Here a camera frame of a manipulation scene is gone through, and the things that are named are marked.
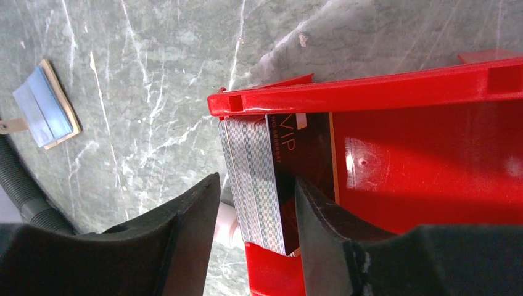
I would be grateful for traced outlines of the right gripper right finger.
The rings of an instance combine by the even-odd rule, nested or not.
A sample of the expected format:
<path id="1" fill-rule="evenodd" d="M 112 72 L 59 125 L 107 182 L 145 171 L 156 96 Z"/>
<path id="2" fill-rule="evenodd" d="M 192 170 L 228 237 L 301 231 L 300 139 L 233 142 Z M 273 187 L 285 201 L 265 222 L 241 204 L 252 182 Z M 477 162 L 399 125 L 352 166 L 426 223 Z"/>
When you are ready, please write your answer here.
<path id="1" fill-rule="evenodd" d="M 521 295 L 520 226 L 418 226 L 395 235 L 295 182 L 307 295 Z"/>

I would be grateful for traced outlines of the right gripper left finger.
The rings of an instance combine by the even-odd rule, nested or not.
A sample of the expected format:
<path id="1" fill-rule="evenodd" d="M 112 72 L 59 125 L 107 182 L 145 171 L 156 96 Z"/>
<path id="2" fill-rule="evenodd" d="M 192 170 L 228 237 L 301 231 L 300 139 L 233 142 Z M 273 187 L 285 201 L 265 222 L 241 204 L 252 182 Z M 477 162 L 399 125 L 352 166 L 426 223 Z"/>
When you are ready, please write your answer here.
<path id="1" fill-rule="evenodd" d="M 102 233 L 1 225 L 2 295 L 202 295 L 220 203 L 210 174 Z"/>

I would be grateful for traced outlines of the black VIP credit card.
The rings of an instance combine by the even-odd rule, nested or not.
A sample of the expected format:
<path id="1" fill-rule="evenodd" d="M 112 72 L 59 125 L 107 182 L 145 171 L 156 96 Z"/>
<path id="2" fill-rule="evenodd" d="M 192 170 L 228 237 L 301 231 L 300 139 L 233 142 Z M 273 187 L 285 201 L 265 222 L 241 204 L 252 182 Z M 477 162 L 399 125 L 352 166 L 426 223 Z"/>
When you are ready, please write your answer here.
<path id="1" fill-rule="evenodd" d="M 301 176 L 327 198 L 336 199 L 328 113 L 266 116 L 282 224 L 282 255 L 299 248 L 295 214 L 295 178 Z"/>

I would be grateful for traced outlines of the white credit card stack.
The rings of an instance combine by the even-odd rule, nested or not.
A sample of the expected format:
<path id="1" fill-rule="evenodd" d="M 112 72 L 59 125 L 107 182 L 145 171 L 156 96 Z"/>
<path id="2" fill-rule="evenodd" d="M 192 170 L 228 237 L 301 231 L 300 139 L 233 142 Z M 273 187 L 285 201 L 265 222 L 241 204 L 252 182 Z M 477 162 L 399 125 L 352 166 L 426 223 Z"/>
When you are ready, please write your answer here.
<path id="1" fill-rule="evenodd" d="M 285 255 L 284 231 L 265 117 L 229 117 L 219 122 L 218 131 L 243 240 Z"/>

